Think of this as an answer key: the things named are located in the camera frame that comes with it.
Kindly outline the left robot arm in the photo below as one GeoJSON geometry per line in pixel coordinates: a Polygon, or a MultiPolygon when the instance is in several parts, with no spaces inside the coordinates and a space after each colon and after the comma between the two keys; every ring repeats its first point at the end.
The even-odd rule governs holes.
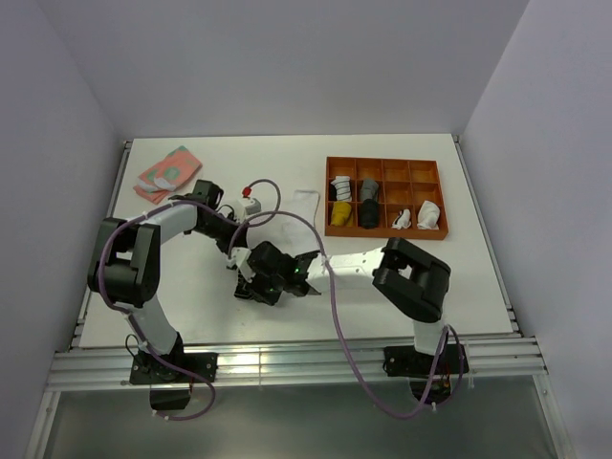
{"type": "Polygon", "coordinates": [[[186,195],[177,195],[128,220],[108,217],[98,228],[87,284],[107,307],[123,314],[139,348],[155,355],[152,371],[165,382],[179,380],[186,370],[180,334],[170,325],[157,298],[161,280],[162,244],[196,232],[227,254],[238,221],[218,211],[224,190],[198,180],[186,195]]]}

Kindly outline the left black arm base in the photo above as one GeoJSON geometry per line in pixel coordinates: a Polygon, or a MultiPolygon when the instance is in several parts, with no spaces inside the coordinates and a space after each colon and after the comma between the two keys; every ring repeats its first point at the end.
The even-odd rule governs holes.
{"type": "Polygon", "coordinates": [[[129,383],[148,386],[151,408],[173,414],[187,407],[193,385],[201,378],[214,382],[218,354],[187,353],[169,356],[168,361],[170,367],[140,351],[133,359],[129,383]]]}

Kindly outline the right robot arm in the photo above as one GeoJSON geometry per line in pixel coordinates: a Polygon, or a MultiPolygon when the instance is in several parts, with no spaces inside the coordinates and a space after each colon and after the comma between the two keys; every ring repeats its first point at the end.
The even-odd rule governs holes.
{"type": "Polygon", "coordinates": [[[413,354],[419,369],[432,373],[447,360],[439,341],[451,268],[403,238],[390,238],[371,251],[331,256],[322,251],[290,256],[263,242],[252,250],[234,249],[231,262],[245,294],[268,305],[284,293],[304,297],[372,287],[413,321],[413,354]]]}

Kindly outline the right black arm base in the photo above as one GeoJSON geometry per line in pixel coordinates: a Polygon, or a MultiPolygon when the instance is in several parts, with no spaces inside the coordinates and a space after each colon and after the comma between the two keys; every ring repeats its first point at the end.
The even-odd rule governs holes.
{"type": "MultiPolygon", "coordinates": [[[[412,395],[420,400],[434,357],[417,352],[413,345],[387,346],[383,349],[383,355],[382,369],[386,375],[408,378],[412,395]]],[[[452,394],[451,378],[469,371],[464,346],[447,342],[438,359],[426,404],[446,401],[452,394]]]]}

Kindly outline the black striped sock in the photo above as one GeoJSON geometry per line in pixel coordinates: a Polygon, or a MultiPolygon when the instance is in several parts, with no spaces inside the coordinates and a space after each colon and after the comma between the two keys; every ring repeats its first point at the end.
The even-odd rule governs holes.
{"type": "Polygon", "coordinates": [[[240,271],[237,271],[236,274],[237,283],[233,296],[241,300],[262,302],[260,294],[261,278],[258,275],[255,275],[250,281],[248,281],[240,271]]]}

